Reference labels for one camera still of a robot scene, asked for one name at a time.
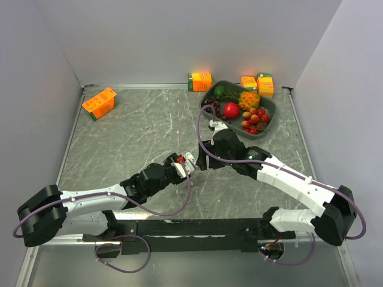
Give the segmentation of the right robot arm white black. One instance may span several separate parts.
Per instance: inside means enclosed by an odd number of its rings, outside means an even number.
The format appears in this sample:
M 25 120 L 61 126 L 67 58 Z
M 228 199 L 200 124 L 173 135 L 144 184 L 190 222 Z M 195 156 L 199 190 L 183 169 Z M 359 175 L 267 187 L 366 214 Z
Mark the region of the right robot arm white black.
M 357 217 L 348 187 L 317 182 L 260 147 L 246 147 L 229 129 L 214 132 L 209 141 L 199 141 L 197 166 L 201 170 L 230 166 L 240 175 L 269 184 L 305 205 L 302 210 L 272 207 L 265 212 L 261 229 L 268 238 L 288 231 L 307 232 L 340 246 Z

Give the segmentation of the white earbud charging case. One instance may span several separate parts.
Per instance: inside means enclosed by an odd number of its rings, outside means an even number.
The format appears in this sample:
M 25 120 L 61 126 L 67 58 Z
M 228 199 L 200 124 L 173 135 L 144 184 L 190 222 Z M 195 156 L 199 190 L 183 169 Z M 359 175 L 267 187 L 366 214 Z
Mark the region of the white earbud charging case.
M 183 157 L 185 159 L 184 165 L 186 167 L 186 171 L 190 175 L 196 170 L 196 160 L 190 152 L 186 152 Z

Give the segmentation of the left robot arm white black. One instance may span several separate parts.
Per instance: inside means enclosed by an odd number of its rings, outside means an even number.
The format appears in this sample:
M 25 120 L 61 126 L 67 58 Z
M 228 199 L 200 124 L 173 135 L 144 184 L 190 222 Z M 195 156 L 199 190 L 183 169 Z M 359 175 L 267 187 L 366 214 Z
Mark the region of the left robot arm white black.
M 171 154 L 163 164 L 151 163 L 119 184 L 88 191 L 61 191 L 48 185 L 17 210 L 19 224 L 13 231 L 26 247 L 71 234 L 89 234 L 112 240 L 118 224 L 114 211 L 144 207 L 148 198 L 168 185 L 178 185 L 195 170 L 191 153 Z

